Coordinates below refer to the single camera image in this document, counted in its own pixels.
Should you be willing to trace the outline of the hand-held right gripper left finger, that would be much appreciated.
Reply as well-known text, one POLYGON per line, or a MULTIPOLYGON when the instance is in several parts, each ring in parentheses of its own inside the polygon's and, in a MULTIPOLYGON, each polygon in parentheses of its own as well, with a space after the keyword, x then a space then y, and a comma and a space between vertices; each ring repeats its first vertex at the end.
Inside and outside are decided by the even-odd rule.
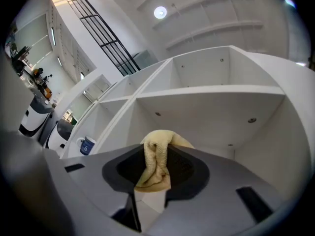
POLYGON ((64 159, 64 168, 106 216, 141 232, 134 188, 144 169, 143 145, 64 159))

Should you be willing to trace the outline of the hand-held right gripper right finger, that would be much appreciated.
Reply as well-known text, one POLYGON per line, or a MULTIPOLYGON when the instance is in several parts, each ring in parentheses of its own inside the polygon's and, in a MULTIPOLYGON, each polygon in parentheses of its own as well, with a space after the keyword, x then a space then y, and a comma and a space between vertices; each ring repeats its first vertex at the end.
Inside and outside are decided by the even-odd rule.
POLYGON ((237 189, 250 187, 275 212, 284 203, 278 191, 241 164, 196 149, 170 146, 201 160, 209 180, 192 199, 169 201, 148 228, 148 236, 232 236, 256 225, 237 189))

